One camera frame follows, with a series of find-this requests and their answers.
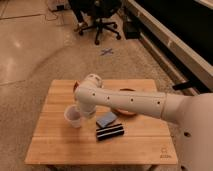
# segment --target small box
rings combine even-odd
[[[140,32],[133,22],[123,22],[123,32],[126,39],[139,39]]]

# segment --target paper cup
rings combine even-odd
[[[81,114],[77,112],[76,106],[68,106],[64,112],[65,119],[74,127],[81,127]]]

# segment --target office chair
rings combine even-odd
[[[115,22],[103,22],[103,18],[110,18],[113,14],[117,12],[120,7],[120,0],[95,0],[92,11],[90,12],[90,16],[94,19],[94,22],[91,26],[81,29],[79,31],[79,35],[83,35],[85,30],[97,28],[95,44],[99,45],[100,42],[98,40],[98,37],[100,33],[103,32],[103,29],[106,29],[115,33],[117,35],[117,40],[120,40],[121,36],[119,32],[114,30],[117,28],[117,24]]]

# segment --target chair leg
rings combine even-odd
[[[99,45],[98,36],[100,35],[100,33],[102,33],[102,28],[98,28],[98,31],[96,33],[96,36],[95,36],[95,44],[96,45]]]
[[[96,28],[96,27],[97,27],[96,25],[88,26],[86,28],[81,29],[81,31],[89,30],[91,28]]]
[[[104,28],[105,28],[106,30],[109,30],[109,31],[111,31],[111,32],[113,32],[113,33],[115,33],[115,34],[117,34],[117,35],[120,35],[119,32],[113,30],[112,28],[110,28],[110,27],[108,27],[108,26],[104,26]]]
[[[116,24],[116,22],[107,22],[107,23],[103,23],[104,26],[108,26],[108,25],[112,25],[112,24]]]

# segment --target desk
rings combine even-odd
[[[167,123],[143,115],[119,117],[124,136],[97,142],[96,117],[109,111],[98,106],[96,116],[84,120],[80,129],[64,119],[64,110],[74,104],[74,80],[54,80],[25,159],[35,165],[87,164],[177,164]],[[104,88],[156,91],[153,80],[103,80]]]

